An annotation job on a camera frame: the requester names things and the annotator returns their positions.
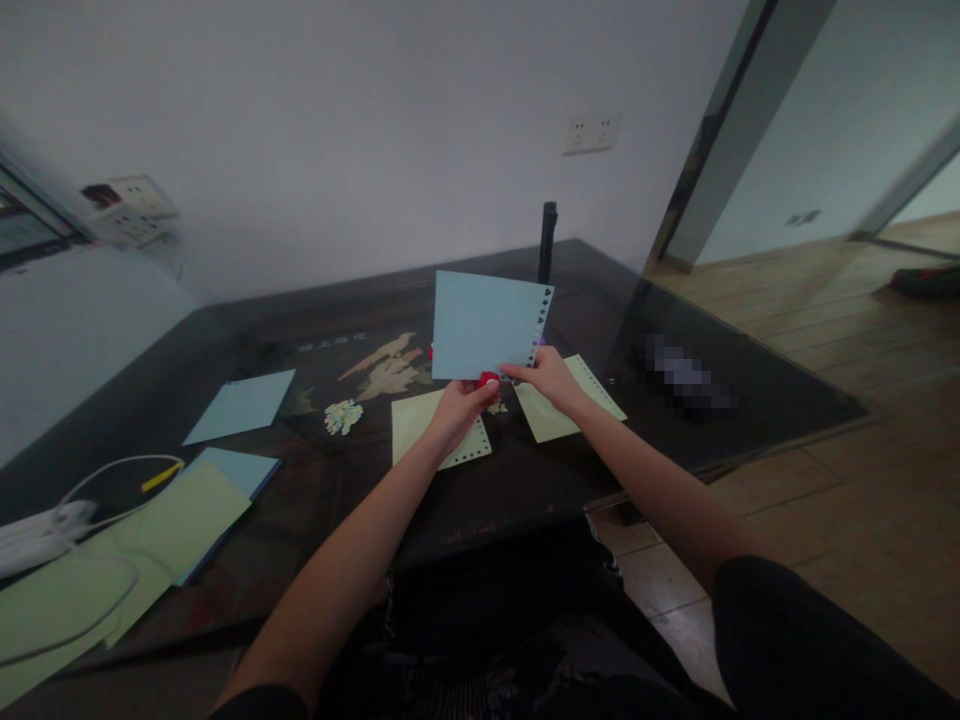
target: electrical outlet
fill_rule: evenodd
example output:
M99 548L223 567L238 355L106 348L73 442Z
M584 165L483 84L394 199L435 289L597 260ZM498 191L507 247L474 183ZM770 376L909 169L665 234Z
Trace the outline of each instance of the electrical outlet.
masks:
M567 144L564 146L564 155L575 155L587 152L587 126L590 118L586 115L567 118Z
M163 194L149 175L113 178L107 183L116 190L128 210L148 218L179 215L170 199Z
M620 113L595 115L593 150L609 150L620 135Z
M816 220L821 212L823 211L808 210L807 212L804 212L799 215L796 215L796 214L791 215L789 218L787 218L787 221L783 224L783 226L784 227L791 227L791 226L800 227L801 225L808 225L809 223L812 223L814 220Z
M120 245L143 247L167 232L158 220L135 212L126 203L114 205L92 219L103 228L108 240Z
M567 119L564 155L609 150L620 134L620 113L578 115Z

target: window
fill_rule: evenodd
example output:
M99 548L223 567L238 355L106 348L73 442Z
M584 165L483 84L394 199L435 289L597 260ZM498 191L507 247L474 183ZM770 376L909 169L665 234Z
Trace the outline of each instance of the window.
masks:
M0 165L0 271L89 242Z

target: blue paper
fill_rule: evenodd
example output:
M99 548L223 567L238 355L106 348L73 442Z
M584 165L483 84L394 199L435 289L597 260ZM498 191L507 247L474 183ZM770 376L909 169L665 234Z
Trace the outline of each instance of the blue paper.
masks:
M280 409L295 370L229 382L210 403L184 445L266 427Z
M246 453L237 453L219 448L206 448L197 456L196 460L190 463L189 467L176 477L171 485L189 477L190 471L204 462L212 462L216 465L217 469L223 473L223 476L230 481L230 484L251 500L257 496L257 493L267 484L267 480L270 479L280 466L280 461L274 458L247 455ZM221 535L210 549L203 554L203 557L197 560L174 581L174 585L179 587L185 584L191 576L193 576L197 568L203 564L210 553L223 541L224 537L225 535Z
M552 285L437 271L433 378L478 380L504 363L533 366Z

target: table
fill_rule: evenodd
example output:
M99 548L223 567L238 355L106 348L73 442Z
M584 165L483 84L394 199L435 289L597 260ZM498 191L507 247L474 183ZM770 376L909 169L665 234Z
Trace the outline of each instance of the table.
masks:
M74 669L196 636L229 638L238 626L255 630L314 550L391 466L389 402L406 395L364 403L354 432L331 438L322 408L347 392L333 373L357 348L376 347L376 338L404 330L416 332L414 342L425 349L437 269L534 280L537 260L537 248L525 248L198 311L0 471L5 523L49 509L79 478L119 457L171 453L189 461L211 445L283 461L193 584L169 591L116 648L91 653ZM579 352L626 412L627 424L705 480L870 415L855 399L582 241L557 243L551 282L556 296L547 341L564 355ZM671 408L649 384L637 352L650 333L702 359L732 385L740 408L702 423ZM298 370L295 385L298 379L313 383L308 400L319 413L181 447L224 382L290 367ZM582 436L536 444L512 389L503 394L510 411L484 415L492 455L438 475L400 547L397 569L623 499ZM92 490L105 514L142 501L138 486L146 471L140 468L135 481L131 468L121 466Z

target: forearm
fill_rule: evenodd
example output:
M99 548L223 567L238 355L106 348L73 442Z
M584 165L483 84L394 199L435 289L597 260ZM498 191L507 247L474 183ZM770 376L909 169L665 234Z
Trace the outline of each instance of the forearm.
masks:
M569 414L637 509L708 593L727 560L768 556L763 543L702 482L595 402L585 398Z
M273 682L300 692L313 713L442 460L439 443L424 436L340 524L281 598L218 704Z

